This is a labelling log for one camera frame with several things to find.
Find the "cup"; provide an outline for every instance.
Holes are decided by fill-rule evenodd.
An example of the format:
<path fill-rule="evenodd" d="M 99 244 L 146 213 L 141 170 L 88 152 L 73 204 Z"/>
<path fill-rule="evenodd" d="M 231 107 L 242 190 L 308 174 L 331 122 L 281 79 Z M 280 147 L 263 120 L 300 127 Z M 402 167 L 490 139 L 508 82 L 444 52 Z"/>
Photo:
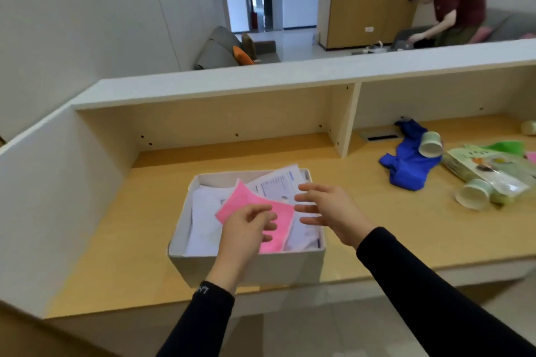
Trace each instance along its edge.
<path fill-rule="evenodd" d="M 439 133 L 427 131 L 422 135 L 419 153 L 426 158 L 436 158 L 442 156 L 443 152 L 443 142 Z"/>
<path fill-rule="evenodd" d="M 521 124 L 521 133 L 526 136 L 536 135 L 536 121 L 526 121 Z"/>
<path fill-rule="evenodd" d="M 455 198 L 466 208 L 482 210 L 489 205 L 492 193 L 493 186 L 490 183 L 482 179 L 473 179 L 456 193 Z"/>

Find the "pink object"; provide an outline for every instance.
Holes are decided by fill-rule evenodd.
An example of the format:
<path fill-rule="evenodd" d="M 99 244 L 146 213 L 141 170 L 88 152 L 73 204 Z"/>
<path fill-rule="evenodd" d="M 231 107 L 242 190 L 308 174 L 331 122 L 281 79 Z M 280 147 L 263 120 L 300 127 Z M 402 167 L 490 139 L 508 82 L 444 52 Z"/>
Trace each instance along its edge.
<path fill-rule="evenodd" d="M 471 40 L 469 40 L 468 44 L 476 44 L 478 42 L 484 42 L 486 41 L 490 35 L 492 35 L 494 28 L 490 26 L 482 26 L 480 29 L 477 30 L 474 36 L 472 36 Z"/>
<path fill-rule="evenodd" d="M 224 202 L 221 209 L 216 213 L 216 218 L 221 224 L 224 224 L 229 216 L 235 211 L 252 203 L 261 203 L 272 205 L 272 212 L 277 214 L 274 222 L 277 224 L 277 230 L 267 232 L 272 236 L 272 241 L 262 243 L 259 252 L 281 252 L 291 232 L 292 219 L 294 218 L 294 207 L 287 203 L 271 201 L 266 198 L 255 195 L 248 187 L 238 180 L 235 190 L 231 196 Z"/>
<path fill-rule="evenodd" d="M 526 156 L 527 156 L 527 159 L 529 161 L 532 161 L 533 163 L 536 163 L 536 151 L 527 152 Z"/>

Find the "man in maroon shirt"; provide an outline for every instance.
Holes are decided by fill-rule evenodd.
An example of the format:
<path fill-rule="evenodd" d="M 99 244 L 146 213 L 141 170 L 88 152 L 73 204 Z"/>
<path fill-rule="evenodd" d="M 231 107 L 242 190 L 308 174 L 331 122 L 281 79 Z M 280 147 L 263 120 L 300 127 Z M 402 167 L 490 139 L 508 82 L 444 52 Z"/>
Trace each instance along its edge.
<path fill-rule="evenodd" d="M 415 0 L 434 3 L 438 25 L 408 38 L 409 44 L 436 38 L 435 46 L 466 44 L 486 18 L 486 0 Z"/>

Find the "white box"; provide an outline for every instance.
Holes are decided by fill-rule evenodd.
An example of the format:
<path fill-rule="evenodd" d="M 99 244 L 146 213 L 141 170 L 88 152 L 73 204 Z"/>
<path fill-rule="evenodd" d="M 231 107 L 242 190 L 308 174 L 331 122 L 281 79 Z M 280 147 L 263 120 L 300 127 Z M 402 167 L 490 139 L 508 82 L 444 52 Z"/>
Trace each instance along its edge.
<path fill-rule="evenodd" d="M 169 243 L 168 256 L 181 273 L 188 285 L 197 286 L 205 279 L 212 268 L 214 256 L 185 255 L 192 226 L 192 193 L 200 185 L 215 188 L 228 188 L 236 184 L 239 178 L 246 184 L 257 179 L 268 171 L 221 172 L 215 174 L 196 175 L 190 186 L 178 219 L 177 228 Z M 306 181 L 312 181 L 309 170 L 300 169 Z M 319 228 L 319 248 L 303 252 L 278 252 L 275 254 L 259 254 L 248 267 L 241 285 L 288 285 L 314 284 L 320 279 L 324 262 L 325 237 L 324 230 Z"/>

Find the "desk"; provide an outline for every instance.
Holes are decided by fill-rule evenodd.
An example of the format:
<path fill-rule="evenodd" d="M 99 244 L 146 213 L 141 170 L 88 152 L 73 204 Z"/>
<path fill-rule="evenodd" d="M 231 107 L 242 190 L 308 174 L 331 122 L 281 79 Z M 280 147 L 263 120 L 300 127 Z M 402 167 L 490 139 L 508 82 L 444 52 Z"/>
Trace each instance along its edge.
<path fill-rule="evenodd" d="M 441 134 L 447 150 L 504 139 L 523 140 L 536 150 L 536 138 L 521 136 L 519 122 L 503 115 L 423 124 Z M 432 170 L 422 191 L 396 188 L 378 159 L 398 142 L 365 144 L 354 132 L 342 160 L 326 134 L 142 152 L 47 317 L 188 302 L 195 288 L 175 270 L 166 248 L 188 184 L 199 173 L 298 163 L 315 181 L 345 188 L 365 214 L 435 270 L 536 256 L 536 201 L 527 196 L 502 209 L 467 210 L 453 199 L 463 182 L 443 166 Z M 321 284 L 374 282 L 331 231 L 326 242 Z M 280 289 L 240 287 L 238 299 Z"/>

